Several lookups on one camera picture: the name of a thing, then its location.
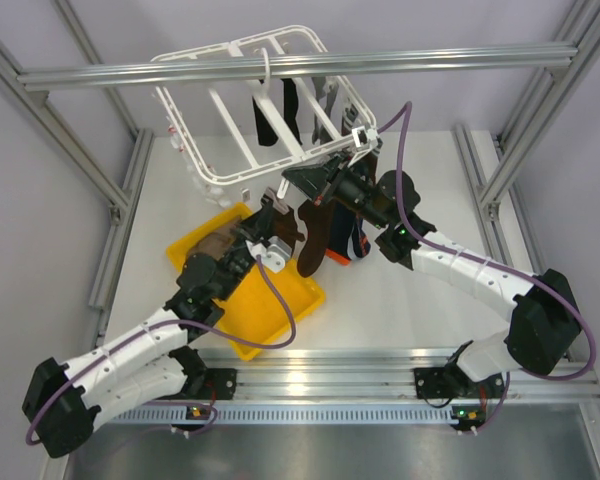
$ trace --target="yellow plastic container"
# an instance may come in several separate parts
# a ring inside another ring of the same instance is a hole
[[[181,238],[167,248],[167,257],[176,269],[181,272],[187,252],[209,233],[217,230],[231,219],[240,216],[245,219],[251,215],[249,207],[237,203],[233,208]],[[293,312],[296,322],[312,313],[324,303],[325,294],[322,288],[311,278],[302,278],[298,274],[296,261],[291,259],[285,268],[277,274],[267,271],[269,278],[282,294]],[[289,319],[284,309],[264,283],[257,267],[251,269],[240,286],[236,288],[226,302],[216,301],[225,310],[217,327],[251,342],[270,344],[290,328]],[[262,349],[248,347],[229,340],[238,356],[248,362]]]

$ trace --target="gray wall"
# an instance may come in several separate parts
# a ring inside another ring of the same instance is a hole
[[[600,377],[600,59],[519,180],[547,263],[563,271],[598,342]]]
[[[548,41],[572,0],[74,0],[86,28],[107,63],[146,62],[156,55],[284,27],[306,25],[333,52],[473,47]],[[416,73],[351,77],[378,122],[411,99],[415,130],[447,130],[458,121],[496,131],[525,84],[527,70]],[[228,95],[227,106],[245,133],[255,133],[251,102]],[[205,95],[196,87],[176,92],[182,110],[195,109],[195,135],[228,134]],[[143,126],[159,135],[167,129],[149,87],[124,89]],[[308,116],[299,124],[308,131]]]
[[[0,2],[0,37],[24,65],[77,64],[49,2]],[[106,169],[122,177],[130,141],[98,92],[52,95]],[[24,443],[32,368],[85,348],[86,302],[108,232],[105,203],[0,94],[0,480],[37,478]]]

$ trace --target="gray panel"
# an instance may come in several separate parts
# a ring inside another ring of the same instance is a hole
[[[510,406],[477,438],[425,426],[223,426],[189,441],[156,431],[104,458],[146,428],[104,427],[68,478],[600,478],[577,406]]]

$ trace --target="white table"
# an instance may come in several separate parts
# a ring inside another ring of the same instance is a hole
[[[489,133],[474,132],[474,138],[485,170],[492,170],[497,159]],[[386,133],[383,140],[378,177],[395,168],[398,134]],[[235,158],[231,142],[230,138],[207,138],[200,145],[203,154],[230,162]],[[264,148],[260,152],[272,154]],[[420,217],[465,247],[484,252],[452,134],[409,133],[405,171],[422,197],[416,210]],[[257,208],[264,186],[277,187],[279,181],[279,174],[272,174],[234,188],[230,195],[239,200],[240,188],[248,186],[250,206]],[[292,190],[287,200],[297,207],[302,197]],[[165,249],[220,211],[195,190],[184,158],[169,140],[156,139],[106,341],[137,325],[171,298],[177,290],[177,274]],[[508,197],[502,205],[501,221],[516,266],[530,269]],[[365,231],[371,240],[379,233],[368,224]],[[389,263],[375,244],[368,257],[347,267],[325,259],[314,279],[327,299],[300,322],[291,347],[294,350],[457,347],[469,339],[488,336],[503,325],[503,320],[466,294]],[[224,339],[212,335],[203,336],[194,345],[229,348]]]

